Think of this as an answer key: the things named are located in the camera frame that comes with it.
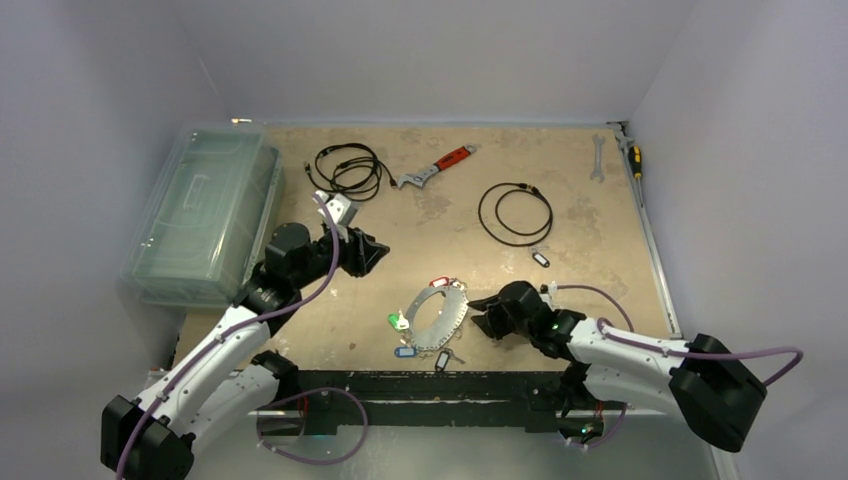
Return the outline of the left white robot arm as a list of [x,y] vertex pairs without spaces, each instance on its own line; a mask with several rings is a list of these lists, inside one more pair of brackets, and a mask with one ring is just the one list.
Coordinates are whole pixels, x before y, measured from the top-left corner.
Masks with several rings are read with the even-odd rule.
[[298,368],[259,348],[306,303],[302,288],[327,284],[336,269],[367,275],[389,253],[358,228],[279,226],[264,260],[207,336],[133,399],[102,412],[100,461],[121,479],[183,479],[196,457],[259,407],[284,409],[298,395]]

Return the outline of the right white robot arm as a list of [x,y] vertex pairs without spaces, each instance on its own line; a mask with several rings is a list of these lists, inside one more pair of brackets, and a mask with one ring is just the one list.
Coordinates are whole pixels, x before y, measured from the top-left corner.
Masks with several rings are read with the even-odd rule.
[[711,446],[739,452],[767,396],[766,385],[716,338],[659,339],[603,318],[551,305],[547,289],[515,281],[468,304],[491,339],[515,334],[543,355],[565,360],[555,392],[566,413],[626,404],[685,423]]

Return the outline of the large metal key ring plate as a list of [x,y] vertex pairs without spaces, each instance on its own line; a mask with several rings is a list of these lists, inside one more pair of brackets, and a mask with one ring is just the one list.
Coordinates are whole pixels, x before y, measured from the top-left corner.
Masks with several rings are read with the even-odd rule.
[[[418,326],[416,314],[431,297],[443,300],[439,315],[429,326]],[[442,287],[423,288],[406,310],[400,312],[408,319],[410,328],[403,331],[408,343],[417,351],[435,351],[443,347],[461,326],[468,310],[466,285],[450,278],[450,284]]]

